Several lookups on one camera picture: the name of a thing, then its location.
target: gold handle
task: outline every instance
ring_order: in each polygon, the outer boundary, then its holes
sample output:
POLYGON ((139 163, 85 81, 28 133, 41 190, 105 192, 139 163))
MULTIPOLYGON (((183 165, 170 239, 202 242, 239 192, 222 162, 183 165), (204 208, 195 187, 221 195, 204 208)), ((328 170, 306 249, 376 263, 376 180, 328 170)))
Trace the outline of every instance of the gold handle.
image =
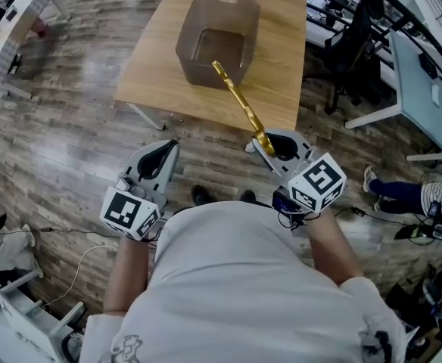
POLYGON ((236 87, 233 81, 228 77, 228 74, 226 74, 226 71, 221 67, 221 64, 219 64, 217 60, 213 62, 213 67, 216 69, 219 76, 223 79, 226 86, 228 86, 228 89, 231 91, 231 93, 235 96, 236 101, 243 108, 243 111, 248 117, 248 120, 250 121, 251 125, 254 127, 255 130, 254 137, 258 140, 258 142, 260 143, 261 147, 266 152, 266 154, 274 157, 275 148, 273 147, 271 141, 266 135, 263 124, 258 119, 257 115, 253 112, 253 109, 251 109, 250 105, 248 105, 248 102, 243 97, 243 94, 239 91, 239 89, 236 87))

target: plastic bin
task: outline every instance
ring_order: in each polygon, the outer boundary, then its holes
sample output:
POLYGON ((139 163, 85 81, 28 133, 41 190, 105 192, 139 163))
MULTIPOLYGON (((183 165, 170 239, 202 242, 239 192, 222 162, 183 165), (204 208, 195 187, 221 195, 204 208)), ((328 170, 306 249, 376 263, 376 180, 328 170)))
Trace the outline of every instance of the plastic bin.
POLYGON ((211 65, 219 61, 239 85, 253 60, 259 19, 254 0, 194 0, 176 46, 188 82, 227 89, 211 65))

